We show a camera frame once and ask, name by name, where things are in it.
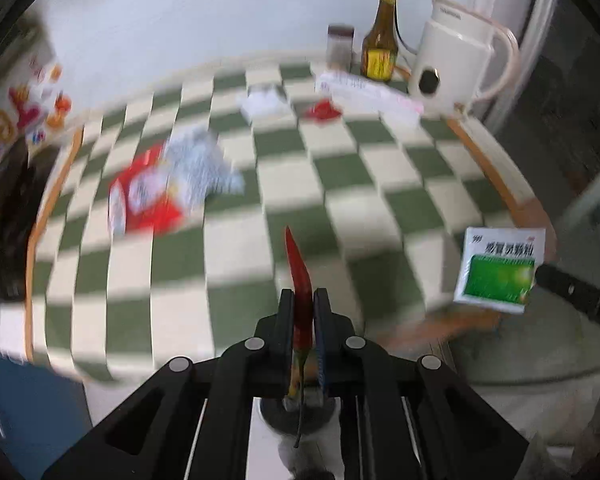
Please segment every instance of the jar lid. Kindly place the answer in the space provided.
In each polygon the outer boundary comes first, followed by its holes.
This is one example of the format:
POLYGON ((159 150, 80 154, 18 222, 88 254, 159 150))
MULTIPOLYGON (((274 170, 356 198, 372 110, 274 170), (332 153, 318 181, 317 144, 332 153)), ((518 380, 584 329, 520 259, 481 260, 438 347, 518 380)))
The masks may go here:
POLYGON ((353 27, 351 27, 350 25, 329 25, 327 34, 329 36, 353 38, 353 27))

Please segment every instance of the white electric kettle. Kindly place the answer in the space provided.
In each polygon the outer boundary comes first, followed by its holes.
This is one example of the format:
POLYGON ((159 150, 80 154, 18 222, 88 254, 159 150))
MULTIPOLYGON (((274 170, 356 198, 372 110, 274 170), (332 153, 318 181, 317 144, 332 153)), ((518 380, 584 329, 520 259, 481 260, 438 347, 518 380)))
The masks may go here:
POLYGON ((508 28, 449 0, 434 0, 411 70, 410 97, 424 104, 425 116, 458 116, 512 81, 518 57, 518 42, 508 28), (497 81, 480 90, 494 34, 506 46, 507 62, 497 81))

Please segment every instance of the kettle handle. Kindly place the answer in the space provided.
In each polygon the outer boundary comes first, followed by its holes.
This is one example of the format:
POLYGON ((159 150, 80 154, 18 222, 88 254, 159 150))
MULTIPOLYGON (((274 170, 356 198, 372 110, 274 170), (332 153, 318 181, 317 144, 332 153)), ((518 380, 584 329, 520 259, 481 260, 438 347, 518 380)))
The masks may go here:
POLYGON ((499 23, 489 20, 493 25, 494 32, 500 37, 507 48, 507 64, 504 67, 502 75, 497 81, 487 88, 485 91, 478 91, 473 102, 486 101, 491 99, 500 92, 511 80, 518 75, 520 66, 520 51, 518 50, 518 40, 507 27, 503 27, 499 23))

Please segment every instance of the green and white box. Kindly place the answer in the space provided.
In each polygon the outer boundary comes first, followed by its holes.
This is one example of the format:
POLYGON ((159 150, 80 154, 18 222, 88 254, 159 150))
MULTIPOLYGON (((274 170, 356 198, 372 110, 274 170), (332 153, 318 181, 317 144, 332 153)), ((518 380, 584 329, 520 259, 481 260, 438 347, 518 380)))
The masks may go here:
POLYGON ((454 300, 522 314, 544 261, 544 229, 470 227, 454 300))

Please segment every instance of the white tissue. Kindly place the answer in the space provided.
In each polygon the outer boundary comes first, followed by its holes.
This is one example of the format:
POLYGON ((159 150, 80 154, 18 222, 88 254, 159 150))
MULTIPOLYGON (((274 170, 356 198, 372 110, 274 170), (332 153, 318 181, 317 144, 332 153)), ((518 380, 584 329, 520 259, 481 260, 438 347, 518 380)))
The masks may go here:
POLYGON ((290 111, 286 101, 280 98, 275 88, 252 90, 247 98, 242 100, 242 114, 249 121, 254 118, 278 115, 290 111))

